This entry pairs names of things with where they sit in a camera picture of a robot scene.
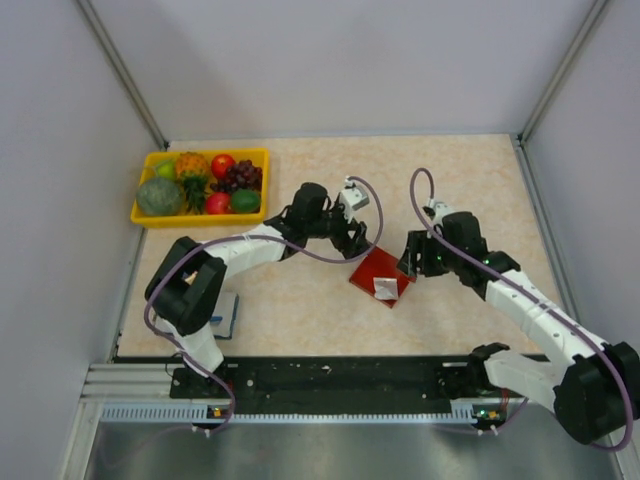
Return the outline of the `small clear plastic bag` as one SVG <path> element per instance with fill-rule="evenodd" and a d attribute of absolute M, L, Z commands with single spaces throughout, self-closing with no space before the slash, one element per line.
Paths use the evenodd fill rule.
<path fill-rule="evenodd" d="M 381 301 L 395 301 L 399 298 L 398 282 L 396 278 L 374 277 L 374 297 Z"/>

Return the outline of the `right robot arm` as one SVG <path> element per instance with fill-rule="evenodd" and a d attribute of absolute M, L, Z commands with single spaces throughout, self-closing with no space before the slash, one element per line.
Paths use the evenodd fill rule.
<path fill-rule="evenodd" d="M 407 236 L 399 270 L 411 278 L 455 275 L 505 314 L 544 353 L 536 361 L 493 343 L 469 356 L 466 380 L 476 394 L 506 388 L 550 411 L 577 442 L 591 444 L 639 418 L 639 355 L 585 329 L 545 297 L 520 265 L 491 251 L 478 219 L 442 202 L 419 210 L 432 220 Z"/>

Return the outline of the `red paper box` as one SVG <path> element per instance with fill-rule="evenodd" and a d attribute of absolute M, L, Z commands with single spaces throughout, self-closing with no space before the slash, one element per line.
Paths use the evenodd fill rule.
<path fill-rule="evenodd" d="M 407 277 L 401 273 L 396 265 L 399 259 L 384 249 L 375 247 L 358 265 L 351 274 L 349 282 L 372 297 L 377 302 L 393 308 L 407 287 L 415 282 L 414 278 Z M 381 301 L 374 297 L 373 278 L 389 277 L 396 278 L 398 282 L 399 298 L 395 301 Z"/>

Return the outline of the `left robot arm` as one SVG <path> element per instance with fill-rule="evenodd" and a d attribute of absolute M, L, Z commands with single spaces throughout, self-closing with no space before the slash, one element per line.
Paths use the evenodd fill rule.
<path fill-rule="evenodd" d="M 224 356 L 210 319 L 224 282 L 263 264 L 306 254 L 311 239 L 329 240 L 340 254 L 339 264 L 368 255 L 375 244 L 355 214 L 379 202 L 359 177 L 347 178 L 336 198 L 323 186 L 306 182 L 278 215 L 246 233 L 207 242 L 179 238 L 146 287 L 145 324 L 177 348 L 194 371 L 191 381 L 197 390 L 209 397 L 220 394 L 227 374 L 220 367 Z"/>

